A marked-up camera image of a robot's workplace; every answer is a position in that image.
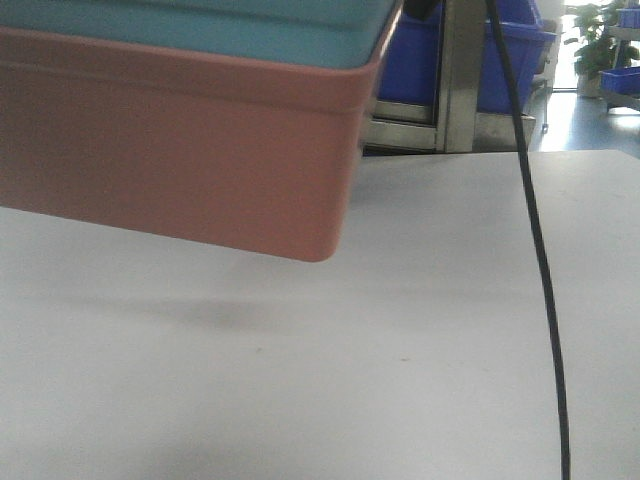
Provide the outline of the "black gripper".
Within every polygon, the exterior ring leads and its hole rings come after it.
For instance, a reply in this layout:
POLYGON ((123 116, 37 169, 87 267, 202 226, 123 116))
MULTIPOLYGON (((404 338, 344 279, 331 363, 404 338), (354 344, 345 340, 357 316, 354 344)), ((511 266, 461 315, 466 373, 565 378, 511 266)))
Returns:
POLYGON ((404 0, 403 13, 415 20, 427 20, 441 0, 404 0))

